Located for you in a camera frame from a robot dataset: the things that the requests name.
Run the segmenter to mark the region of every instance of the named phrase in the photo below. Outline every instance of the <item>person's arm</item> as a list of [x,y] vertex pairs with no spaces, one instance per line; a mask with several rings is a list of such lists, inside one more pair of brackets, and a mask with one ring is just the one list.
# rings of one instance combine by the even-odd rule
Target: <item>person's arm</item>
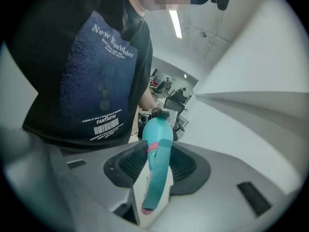
[[152,111],[152,109],[156,107],[156,102],[148,87],[140,99],[139,107],[144,111]]

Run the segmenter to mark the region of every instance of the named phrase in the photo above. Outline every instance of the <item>barcode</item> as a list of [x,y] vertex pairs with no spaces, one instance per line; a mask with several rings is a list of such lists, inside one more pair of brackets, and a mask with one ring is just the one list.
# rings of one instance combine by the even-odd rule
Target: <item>barcode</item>
[[100,125],[98,127],[94,127],[93,129],[95,130],[95,134],[98,135],[98,134],[106,132],[106,131],[108,131],[110,129],[113,129],[117,125],[119,125],[119,121],[118,121],[118,119],[114,119],[111,122],[108,122],[106,124]]

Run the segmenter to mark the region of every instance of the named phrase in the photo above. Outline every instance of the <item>graphic print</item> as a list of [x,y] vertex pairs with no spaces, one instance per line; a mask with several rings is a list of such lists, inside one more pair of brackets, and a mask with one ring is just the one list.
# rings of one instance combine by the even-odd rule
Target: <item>graphic print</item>
[[93,12],[78,32],[60,84],[60,109],[68,130],[90,141],[123,125],[137,49]]

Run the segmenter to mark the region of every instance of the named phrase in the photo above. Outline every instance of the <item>white wall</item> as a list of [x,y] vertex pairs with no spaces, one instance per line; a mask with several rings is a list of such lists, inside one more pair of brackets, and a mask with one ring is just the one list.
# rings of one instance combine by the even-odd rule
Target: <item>white wall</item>
[[181,141],[236,156],[285,193],[300,187],[309,159],[308,52],[308,36],[288,4],[263,0],[199,84]]

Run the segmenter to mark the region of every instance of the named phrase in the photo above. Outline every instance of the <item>ceiling light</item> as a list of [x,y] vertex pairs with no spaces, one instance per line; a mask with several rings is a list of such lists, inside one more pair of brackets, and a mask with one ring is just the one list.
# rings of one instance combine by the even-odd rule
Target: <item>ceiling light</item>
[[175,28],[175,31],[176,31],[176,36],[178,38],[182,39],[183,38],[182,37],[182,31],[180,29],[180,24],[179,24],[179,19],[178,19],[177,11],[176,10],[170,10],[169,13],[170,13],[170,16],[172,17],[172,21],[173,21],[174,28]]

